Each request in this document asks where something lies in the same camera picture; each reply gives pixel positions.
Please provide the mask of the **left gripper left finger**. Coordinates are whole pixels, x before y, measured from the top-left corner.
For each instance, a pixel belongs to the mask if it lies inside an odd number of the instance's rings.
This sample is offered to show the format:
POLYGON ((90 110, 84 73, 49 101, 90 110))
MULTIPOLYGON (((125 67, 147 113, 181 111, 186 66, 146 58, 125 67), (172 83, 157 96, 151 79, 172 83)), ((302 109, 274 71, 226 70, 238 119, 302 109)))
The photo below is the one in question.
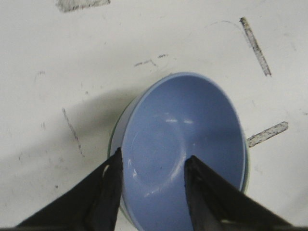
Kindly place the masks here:
POLYGON ((122 193, 122 152, 117 148, 80 183, 17 225, 19 228, 113 228, 122 193))

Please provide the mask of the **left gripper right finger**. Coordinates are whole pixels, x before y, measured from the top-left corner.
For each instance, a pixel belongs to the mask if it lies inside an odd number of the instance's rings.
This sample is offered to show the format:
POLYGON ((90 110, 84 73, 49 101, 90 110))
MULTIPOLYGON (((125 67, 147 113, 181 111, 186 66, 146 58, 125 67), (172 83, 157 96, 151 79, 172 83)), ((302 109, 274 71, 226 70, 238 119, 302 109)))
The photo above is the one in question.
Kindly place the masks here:
POLYGON ((195 229, 292 229, 294 226, 255 202, 196 156, 185 161, 186 200, 195 229))

